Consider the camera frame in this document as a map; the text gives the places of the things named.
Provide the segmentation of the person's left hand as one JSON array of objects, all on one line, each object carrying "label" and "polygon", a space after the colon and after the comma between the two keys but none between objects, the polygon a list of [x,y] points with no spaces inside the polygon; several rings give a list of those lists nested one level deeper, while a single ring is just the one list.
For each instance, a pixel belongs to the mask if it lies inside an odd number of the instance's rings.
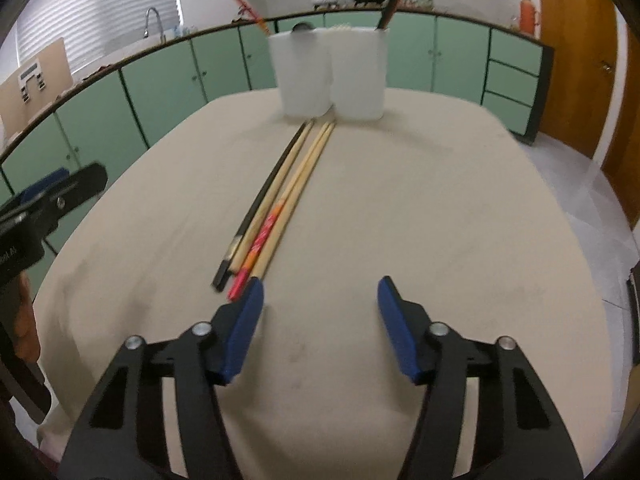
[{"label": "person's left hand", "polygon": [[35,363],[40,357],[41,346],[30,296],[29,278],[25,271],[18,279],[18,298],[20,306],[14,321],[14,352],[26,363]]}]

